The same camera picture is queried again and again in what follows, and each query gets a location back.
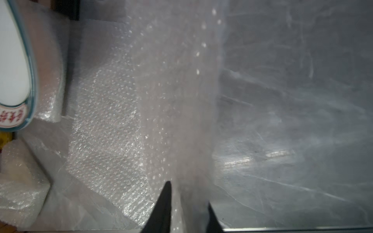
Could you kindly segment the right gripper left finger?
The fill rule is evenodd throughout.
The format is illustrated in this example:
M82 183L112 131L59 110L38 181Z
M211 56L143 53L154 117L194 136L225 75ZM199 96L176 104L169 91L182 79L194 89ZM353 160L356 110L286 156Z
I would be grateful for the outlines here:
M141 233L170 233L171 222L172 184L170 181L167 181Z

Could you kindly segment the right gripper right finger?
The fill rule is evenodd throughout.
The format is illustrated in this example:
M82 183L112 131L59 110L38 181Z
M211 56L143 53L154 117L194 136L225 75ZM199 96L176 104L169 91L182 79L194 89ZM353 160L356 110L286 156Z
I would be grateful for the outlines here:
M222 226L220 225L215 212L211 206L208 204L209 222L207 225L206 233L224 233Z

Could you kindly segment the yellow black patterned plate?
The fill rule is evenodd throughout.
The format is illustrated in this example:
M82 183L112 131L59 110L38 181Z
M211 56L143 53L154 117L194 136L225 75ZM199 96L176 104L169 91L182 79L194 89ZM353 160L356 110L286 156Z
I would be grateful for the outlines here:
M4 146L13 140L13 133L11 132L0 132L0 151Z

